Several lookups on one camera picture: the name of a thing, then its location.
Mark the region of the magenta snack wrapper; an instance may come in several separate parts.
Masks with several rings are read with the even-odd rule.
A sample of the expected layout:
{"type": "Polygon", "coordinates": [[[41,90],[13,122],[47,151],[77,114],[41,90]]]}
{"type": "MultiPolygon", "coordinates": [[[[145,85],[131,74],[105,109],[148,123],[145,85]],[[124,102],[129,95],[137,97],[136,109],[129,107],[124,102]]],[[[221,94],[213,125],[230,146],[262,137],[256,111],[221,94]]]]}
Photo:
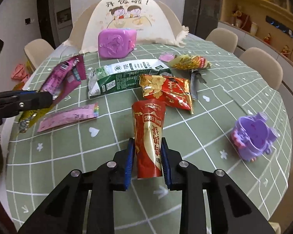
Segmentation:
{"type": "Polygon", "coordinates": [[[87,75],[83,56],[73,56],[54,67],[39,92],[49,92],[55,106],[80,86],[85,79],[87,79],[87,75]]]}

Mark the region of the pink wrapper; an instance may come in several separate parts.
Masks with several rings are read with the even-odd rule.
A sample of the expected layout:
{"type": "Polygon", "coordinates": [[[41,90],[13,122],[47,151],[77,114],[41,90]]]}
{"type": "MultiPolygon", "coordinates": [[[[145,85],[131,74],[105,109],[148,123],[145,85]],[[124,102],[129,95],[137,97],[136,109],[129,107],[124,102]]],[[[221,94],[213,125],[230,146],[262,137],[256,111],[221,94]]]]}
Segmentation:
{"type": "Polygon", "coordinates": [[[98,103],[72,108],[47,116],[40,122],[37,131],[42,132],[58,126],[97,118],[98,116],[98,103]]]}

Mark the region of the red gold snack packet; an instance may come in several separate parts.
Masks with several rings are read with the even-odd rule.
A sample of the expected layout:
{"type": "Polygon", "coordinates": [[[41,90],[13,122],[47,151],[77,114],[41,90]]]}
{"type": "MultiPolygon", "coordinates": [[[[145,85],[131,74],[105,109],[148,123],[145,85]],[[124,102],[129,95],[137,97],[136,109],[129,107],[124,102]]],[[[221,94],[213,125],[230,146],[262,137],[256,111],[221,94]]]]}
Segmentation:
{"type": "Polygon", "coordinates": [[[188,79],[164,75],[140,75],[142,95],[146,99],[156,99],[167,106],[194,113],[190,82],[188,79]]]}

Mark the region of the green milk carton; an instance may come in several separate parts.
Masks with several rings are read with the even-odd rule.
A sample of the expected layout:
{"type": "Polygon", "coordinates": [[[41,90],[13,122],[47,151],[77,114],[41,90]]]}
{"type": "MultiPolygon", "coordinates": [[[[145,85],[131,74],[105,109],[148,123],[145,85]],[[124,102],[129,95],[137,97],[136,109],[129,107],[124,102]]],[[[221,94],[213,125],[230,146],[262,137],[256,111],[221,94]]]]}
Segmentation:
{"type": "Polygon", "coordinates": [[[142,74],[171,75],[171,70],[158,59],[138,59],[105,65],[90,72],[88,97],[137,88],[142,74]]]}

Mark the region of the gold candy wrapper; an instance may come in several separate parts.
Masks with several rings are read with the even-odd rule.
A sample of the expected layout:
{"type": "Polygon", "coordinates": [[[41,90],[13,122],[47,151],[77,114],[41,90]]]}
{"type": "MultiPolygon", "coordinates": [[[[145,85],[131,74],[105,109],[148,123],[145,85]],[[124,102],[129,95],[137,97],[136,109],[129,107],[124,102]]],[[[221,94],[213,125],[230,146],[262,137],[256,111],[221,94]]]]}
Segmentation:
{"type": "Polygon", "coordinates": [[[208,69],[211,67],[211,63],[203,56],[192,56],[189,54],[175,56],[174,59],[168,62],[168,65],[179,70],[208,69]]]}

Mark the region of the grey foil wrapper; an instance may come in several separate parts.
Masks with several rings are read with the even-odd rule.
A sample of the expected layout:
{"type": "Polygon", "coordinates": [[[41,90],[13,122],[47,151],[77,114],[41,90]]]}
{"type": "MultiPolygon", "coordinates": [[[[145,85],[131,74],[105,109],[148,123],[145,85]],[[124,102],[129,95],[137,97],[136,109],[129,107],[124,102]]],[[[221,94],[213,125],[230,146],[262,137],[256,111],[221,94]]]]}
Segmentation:
{"type": "Polygon", "coordinates": [[[199,84],[203,83],[206,84],[205,79],[202,77],[202,74],[199,70],[191,70],[190,73],[190,94],[192,99],[197,100],[198,99],[198,87],[199,84]]]}

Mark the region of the pink plastic spoon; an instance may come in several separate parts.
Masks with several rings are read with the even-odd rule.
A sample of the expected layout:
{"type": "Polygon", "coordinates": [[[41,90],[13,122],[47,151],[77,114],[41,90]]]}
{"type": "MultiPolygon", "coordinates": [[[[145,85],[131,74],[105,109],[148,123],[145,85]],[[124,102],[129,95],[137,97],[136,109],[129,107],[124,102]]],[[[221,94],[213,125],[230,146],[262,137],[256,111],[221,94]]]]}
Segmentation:
{"type": "Polygon", "coordinates": [[[162,53],[159,57],[158,57],[158,59],[159,60],[161,60],[161,61],[163,61],[163,62],[170,62],[170,61],[172,61],[174,58],[175,58],[175,54],[173,54],[173,53],[169,53],[169,52],[164,52],[164,53],[162,53]]]}

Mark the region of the beige chair left side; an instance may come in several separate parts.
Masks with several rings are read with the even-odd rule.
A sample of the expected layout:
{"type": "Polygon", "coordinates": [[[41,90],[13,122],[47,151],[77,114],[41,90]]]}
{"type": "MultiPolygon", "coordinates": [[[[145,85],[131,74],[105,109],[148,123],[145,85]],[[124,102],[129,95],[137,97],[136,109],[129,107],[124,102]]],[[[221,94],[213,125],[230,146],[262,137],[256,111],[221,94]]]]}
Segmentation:
{"type": "Polygon", "coordinates": [[[25,55],[35,70],[54,50],[55,49],[44,39],[35,39],[24,47],[25,55]]]}

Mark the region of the purple toy carriage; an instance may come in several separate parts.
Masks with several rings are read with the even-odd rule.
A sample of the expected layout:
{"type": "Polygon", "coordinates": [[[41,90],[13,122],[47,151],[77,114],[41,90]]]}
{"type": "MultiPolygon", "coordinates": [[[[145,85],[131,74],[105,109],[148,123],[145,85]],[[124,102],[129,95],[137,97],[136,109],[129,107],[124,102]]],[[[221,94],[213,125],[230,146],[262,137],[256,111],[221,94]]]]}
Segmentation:
{"type": "Polygon", "coordinates": [[[263,154],[272,153],[272,145],[280,135],[266,125],[267,120],[268,116],[259,112],[242,116],[235,122],[231,139],[244,161],[253,162],[263,154]]]}

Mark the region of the pink square toy box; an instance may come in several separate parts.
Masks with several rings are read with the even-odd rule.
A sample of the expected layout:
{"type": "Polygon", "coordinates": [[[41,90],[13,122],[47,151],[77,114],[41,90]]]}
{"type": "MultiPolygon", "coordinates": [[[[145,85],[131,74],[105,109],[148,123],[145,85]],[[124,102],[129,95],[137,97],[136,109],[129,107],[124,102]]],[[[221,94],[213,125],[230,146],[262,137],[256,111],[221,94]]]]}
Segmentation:
{"type": "Polygon", "coordinates": [[[134,50],[137,31],[127,28],[107,28],[98,35],[98,54],[102,58],[119,59],[134,50]]]}

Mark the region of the cream folding food cover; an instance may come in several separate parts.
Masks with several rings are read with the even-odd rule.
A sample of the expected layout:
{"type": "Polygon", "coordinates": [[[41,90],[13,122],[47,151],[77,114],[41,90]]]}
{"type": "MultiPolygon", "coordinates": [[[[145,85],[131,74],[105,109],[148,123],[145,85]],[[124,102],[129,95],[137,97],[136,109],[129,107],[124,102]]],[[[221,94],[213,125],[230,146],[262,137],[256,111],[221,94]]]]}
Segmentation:
{"type": "Polygon", "coordinates": [[[73,24],[65,46],[79,53],[98,51],[98,36],[105,29],[136,30],[137,44],[184,47],[189,28],[165,3],[154,0],[101,0],[84,10],[73,24]]]}

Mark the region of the beige chair far left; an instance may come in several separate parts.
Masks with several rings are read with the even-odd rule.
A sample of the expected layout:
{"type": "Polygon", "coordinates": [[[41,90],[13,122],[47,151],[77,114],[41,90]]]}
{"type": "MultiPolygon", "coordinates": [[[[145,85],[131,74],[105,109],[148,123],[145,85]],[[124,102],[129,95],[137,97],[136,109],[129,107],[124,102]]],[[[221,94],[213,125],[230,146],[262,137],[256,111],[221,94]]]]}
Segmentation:
{"type": "Polygon", "coordinates": [[[205,40],[213,42],[227,52],[233,53],[237,47],[238,36],[226,28],[215,28],[205,40]]]}

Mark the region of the wooden shelf cabinet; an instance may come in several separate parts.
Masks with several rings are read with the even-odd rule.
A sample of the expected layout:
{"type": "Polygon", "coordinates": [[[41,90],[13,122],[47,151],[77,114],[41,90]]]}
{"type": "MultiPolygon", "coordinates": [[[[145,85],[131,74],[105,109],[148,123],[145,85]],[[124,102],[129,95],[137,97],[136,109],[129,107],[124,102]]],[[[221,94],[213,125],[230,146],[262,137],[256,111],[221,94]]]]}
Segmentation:
{"type": "Polygon", "coordinates": [[[238,54],[257,47],[283,68],[293,91],[293,6],[289,0],[222,0],[219,27],[238,36],[238,54]]]}

